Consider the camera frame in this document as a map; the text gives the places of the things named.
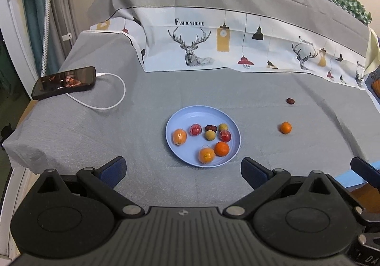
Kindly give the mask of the blue round plate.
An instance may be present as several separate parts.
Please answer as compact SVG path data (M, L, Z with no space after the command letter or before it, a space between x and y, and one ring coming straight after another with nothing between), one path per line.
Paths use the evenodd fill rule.
M202 133L198 136L190 136L189 128L195 123L202 126ZM204 136L205 127L214 125L218 128L222 123L228 125L228 131L232 135L231 140L227 142L230 148L229 154L225 157L216 155L211 163L201 164L198 160L198 152L205 147L214 149L215 144L221 141L219 130L216 132L216 138L208 141ZM187 132L187 140L182 146L176 146L173 143L173 133L179 128ZM175 112L166 124L165 137L167 145L178 159L197 168L216 168L231 162L238 154L242 141L239 128L231 117L221 110L203 105L187 106Z

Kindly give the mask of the black smartphone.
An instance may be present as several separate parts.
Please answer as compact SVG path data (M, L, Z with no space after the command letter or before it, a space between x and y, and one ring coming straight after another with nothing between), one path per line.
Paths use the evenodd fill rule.
M96 69L94 66L43 76L36 81L33 87L32 99L43 100L57 95L87 91L95 86L95 82Z

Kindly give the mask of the yellow-green small fruit left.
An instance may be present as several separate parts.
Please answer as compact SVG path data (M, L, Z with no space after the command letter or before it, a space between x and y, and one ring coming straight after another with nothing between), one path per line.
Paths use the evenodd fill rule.
M216 133L213 130L208 130L204 136L208 141L213 141L216 138Z

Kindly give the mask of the yellow-green small fruit right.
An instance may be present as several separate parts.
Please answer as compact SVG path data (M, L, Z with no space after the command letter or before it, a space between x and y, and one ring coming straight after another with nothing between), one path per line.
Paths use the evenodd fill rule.
M229 129L229 127L225 123L220 124L219 127L218 127L219 131L228 130L228 129Z

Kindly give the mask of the white door frame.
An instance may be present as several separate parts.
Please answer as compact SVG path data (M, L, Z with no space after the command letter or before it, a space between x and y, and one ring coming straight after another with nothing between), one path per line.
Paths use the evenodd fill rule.
M23 0L1 0L1 32L14 68L27 94L38 73L26 23Z

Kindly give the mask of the large orange tangerine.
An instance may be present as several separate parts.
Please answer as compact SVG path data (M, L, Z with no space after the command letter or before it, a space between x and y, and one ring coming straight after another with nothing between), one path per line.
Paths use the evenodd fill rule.
M214 152L218 157L225 157L229 154L230 148L226 142L217 142L214 146Z

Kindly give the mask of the grey printed sofa cover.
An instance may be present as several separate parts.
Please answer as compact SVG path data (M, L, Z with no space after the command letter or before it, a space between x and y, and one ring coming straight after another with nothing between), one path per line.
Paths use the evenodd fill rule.
M364 89L370 30L332 2L95 0L89 14L62 69L104 77L38 102L5 141L13 167L70 174L122 156L117 188L144 207L222 207L250 191L244 157L334 176L355 156L379 160L379 112ZM170 150L169 118L193 105L237 124L231 162L197 168Z

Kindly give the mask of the dark red jujube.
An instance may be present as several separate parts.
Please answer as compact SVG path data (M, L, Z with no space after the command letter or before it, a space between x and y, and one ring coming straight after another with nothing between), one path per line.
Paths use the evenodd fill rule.
M213 131L213 132L217 132L218 128L214 125L207 125L205 127L205 131Z
M290 105L293 105L293 104L295 103L295 100L292 99L292 98L287 98L287 99L286 99L286 102L287 102L288 104L290 104Z

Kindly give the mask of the yellow-green small fruit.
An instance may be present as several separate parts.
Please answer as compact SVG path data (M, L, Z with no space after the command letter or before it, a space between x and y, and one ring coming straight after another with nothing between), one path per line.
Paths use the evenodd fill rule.
M208 141L213 141L216 138L216 133L213 130L208 130L204 136Z
M219 127L218 127L219 131L228 130L228 129L229 129L229 127L225 123L220 124Z

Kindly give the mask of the wrapped red fruit left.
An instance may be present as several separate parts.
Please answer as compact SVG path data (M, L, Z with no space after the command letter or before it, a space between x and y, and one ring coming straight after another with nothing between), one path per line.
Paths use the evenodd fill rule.
M202 133L202 126L200 124L192 124L189 128L190 136L198 136Z

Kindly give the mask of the small orange tangerine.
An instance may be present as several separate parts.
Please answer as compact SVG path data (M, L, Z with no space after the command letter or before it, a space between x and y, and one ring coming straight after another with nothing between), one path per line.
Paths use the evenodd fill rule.
M280 124L279 130L281 133L287 135L292 131L292 125L289 122L283 122Z

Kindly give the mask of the wrapped red fruit right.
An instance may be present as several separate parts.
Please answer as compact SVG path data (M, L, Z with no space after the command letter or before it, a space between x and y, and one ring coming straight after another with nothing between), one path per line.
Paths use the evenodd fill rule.
M227 129L219 131L219 139L225 143L228 143L232 138L231 133Z

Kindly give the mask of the orange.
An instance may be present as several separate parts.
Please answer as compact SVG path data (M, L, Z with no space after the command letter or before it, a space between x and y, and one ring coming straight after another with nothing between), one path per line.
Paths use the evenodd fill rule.
M173 133L173 143L176 146L182 146L187 140L187 132L182 128L176 129Z
M210 147L202 148L198 152L198 160L201 164L211 163L214 160L215 156L216 156L216 154L215 154L214 150Z

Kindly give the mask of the wrapped red fruit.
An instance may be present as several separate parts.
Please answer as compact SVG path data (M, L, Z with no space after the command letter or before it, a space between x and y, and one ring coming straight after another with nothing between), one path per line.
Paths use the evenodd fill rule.
M227 129L219 131L219 139L225 143L228 143L232 138L231 133Z
M189 128L190 136L198 136L202 133L202 126L200 124L192 124Z

